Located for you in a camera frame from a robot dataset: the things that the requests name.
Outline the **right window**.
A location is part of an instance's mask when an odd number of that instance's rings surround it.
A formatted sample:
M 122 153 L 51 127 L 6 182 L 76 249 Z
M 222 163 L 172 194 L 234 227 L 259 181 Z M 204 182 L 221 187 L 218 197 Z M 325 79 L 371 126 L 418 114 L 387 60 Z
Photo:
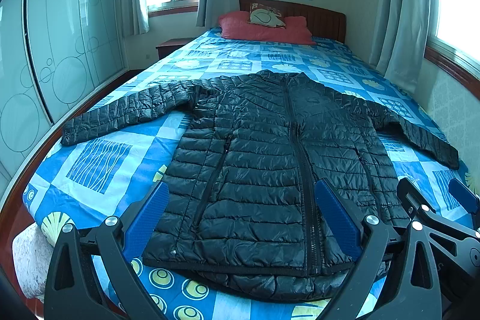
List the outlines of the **right window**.
M 433 36 L 456 57 L 479 65 L 479 0 L 438 0 Z

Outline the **wooden bed frame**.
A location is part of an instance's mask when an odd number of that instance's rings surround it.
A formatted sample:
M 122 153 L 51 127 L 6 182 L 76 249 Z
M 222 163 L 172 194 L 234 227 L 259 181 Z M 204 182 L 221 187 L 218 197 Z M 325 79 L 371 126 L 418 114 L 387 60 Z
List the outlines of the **wooden bed frame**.
M 62 126 L 68 119 L 79 115 L 93 107 L 94 104 L 105 98 L 109 93 L 132 79 L 139 73 L 138 70 L 125 71 L 115 76 L 106 85 L 96 88 L 95 91 L 82 101 L 78 107 L 70 110 L 58 124 L 43 136 L 37 146 L 26 157 L 13 180 L 9 183 L 1 200 L 1 268 L 20 301 L 36 316 L 43 316 L 43 304 L 38 299 L 28 299 L 22 293 L 13 262 L 12 242 L 13 239 L 26 227 L 33 223 L 33 218 L 23 203 L 23 192 L 27 188 L 30 179 L 47 156 L 54 144 L 61 138 Z

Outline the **red pillow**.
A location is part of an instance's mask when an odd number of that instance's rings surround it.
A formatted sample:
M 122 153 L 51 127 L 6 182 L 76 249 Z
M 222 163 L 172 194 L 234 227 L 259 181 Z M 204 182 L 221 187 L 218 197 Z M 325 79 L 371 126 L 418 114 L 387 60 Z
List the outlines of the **red pillow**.
M 218 19 L 221 36 L 231 40 L 256 40 L 298 45 L 314 45 L 312 33 L 303 16 L 285 17 L 284 28 L 264 27 L 249 23 L 247 11 L 232 11 L 221 15 Z

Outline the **grey curtain right side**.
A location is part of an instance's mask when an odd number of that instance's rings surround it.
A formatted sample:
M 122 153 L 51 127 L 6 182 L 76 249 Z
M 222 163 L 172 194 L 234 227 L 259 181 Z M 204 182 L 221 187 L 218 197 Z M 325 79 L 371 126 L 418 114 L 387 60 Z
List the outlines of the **grey curtain right side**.
M 393 84 L 414 93 L 424 58 L 431 0 L 379 0 L 368 63 Z

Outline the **wooden nightstand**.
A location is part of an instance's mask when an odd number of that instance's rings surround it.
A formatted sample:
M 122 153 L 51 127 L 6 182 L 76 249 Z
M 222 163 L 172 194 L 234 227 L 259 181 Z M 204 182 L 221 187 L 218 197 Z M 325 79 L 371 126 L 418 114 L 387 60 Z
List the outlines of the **wooden nightstand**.
M 166 58 L 169 54 L 173 53 L 179 48 L 182 48 L 186 44 L 190 43 L 192 40 L 194 40 L 194 37 L 182 37 L 167 40 L 157 45 L 155 48 L 157 50 L 158 60 Z

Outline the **dark wooden headboard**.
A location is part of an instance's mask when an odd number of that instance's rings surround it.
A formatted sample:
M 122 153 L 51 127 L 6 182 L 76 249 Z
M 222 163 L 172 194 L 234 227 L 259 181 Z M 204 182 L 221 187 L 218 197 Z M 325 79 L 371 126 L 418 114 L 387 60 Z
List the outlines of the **dark wooden headboard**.
M 323 37 L 345 43 L 347 17 L 341 12 L 321 7 L 278 0 L 239 0 L 240 10 L 249 11 L 254 2 L 278 9 L 285 17 L 303 16 L 314 37 Z

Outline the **small cream printed cushion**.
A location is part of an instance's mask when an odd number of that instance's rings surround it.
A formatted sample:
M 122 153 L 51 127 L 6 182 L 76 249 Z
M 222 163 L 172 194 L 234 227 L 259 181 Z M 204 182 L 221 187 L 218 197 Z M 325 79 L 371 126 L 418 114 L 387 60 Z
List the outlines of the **small cream printed cushion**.
M 250 4 L 249 23 L 268 28 L 284 28 L 286 26 L 283 14 L 278 9 L 258 2 Z

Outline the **black quilted puffer jacket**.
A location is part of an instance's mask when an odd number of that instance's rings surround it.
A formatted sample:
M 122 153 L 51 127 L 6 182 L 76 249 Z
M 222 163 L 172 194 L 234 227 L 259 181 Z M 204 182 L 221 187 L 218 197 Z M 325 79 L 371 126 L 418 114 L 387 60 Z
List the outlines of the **black quilted puffer jacket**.
M 318 180 L 364 214 L 408 224 L 380 131 L 459 167 L 454 147 L 389 108 L 268 70 L 144 89 L 70 120 L 62 143 L 173 110 L 192 119 L 163 176 L 170 201 L 142 260 L 261 300 L 330 298 L 352 268 L 314 200 Z

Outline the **white lace mattress cover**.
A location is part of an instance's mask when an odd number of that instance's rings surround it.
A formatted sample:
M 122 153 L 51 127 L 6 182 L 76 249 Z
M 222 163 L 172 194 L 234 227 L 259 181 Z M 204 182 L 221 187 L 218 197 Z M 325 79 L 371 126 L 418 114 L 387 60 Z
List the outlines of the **white lace mattress cover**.
M 16 278 L 22 293 L 44 303 L 47 274 L 53 247 L 33 223 L 12 241 L 12 256 Z

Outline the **white glass wardrobe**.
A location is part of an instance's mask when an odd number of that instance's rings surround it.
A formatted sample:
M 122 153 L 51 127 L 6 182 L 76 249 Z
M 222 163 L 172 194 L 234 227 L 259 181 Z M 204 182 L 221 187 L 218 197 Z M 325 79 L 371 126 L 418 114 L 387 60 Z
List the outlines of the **white glass wardrobe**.
M 125 69 L 116 0 L 1 0 L 1 192 L 55 124 Z

